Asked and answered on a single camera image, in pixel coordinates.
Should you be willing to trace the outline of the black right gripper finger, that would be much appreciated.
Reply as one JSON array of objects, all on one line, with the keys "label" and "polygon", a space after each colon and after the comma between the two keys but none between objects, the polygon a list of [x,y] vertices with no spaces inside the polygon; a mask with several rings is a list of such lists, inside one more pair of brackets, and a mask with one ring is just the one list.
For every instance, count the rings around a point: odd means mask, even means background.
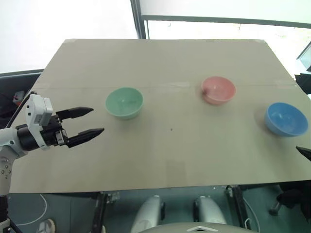
[{"label": "black right gripper finger", "polygon": [[309,161],[311,161],[311,149],[296,146],[296,149]]}]

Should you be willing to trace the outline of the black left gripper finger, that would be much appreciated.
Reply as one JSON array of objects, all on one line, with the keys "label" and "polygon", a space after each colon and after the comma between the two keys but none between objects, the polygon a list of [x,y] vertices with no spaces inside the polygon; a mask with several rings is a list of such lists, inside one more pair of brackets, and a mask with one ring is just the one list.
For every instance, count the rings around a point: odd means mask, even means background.
[{"label": "black left gripper finger", "polygon": [[70,108],[62,111],[56,112],[56,115],[60,120],[68,119],[68,118],[77,118],[82,117],[90,112],[92,112],[94,109],[90,107],[75,107]]},{"label": "black left gripper finger", "polygon": [[66,139],[65,145],[68,148],[72,148],[88,142],[93,138],[99,136],[104,131],[104,128],[97,128],[97,129],[89,129],[83,132],[78,133],[76,136],[70,137]]}]

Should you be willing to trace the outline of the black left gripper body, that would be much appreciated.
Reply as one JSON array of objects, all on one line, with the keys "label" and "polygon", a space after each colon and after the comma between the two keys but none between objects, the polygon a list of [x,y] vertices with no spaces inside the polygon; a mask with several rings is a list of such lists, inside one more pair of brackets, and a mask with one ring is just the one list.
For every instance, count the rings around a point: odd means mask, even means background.
[{"label": "black left gripper body", "polygon": [[51,116],[48,124],[42,127],[40,132],[47,146],[63,146],[68,142],[66,130],[62,126],[62,120],[58,115]]}]

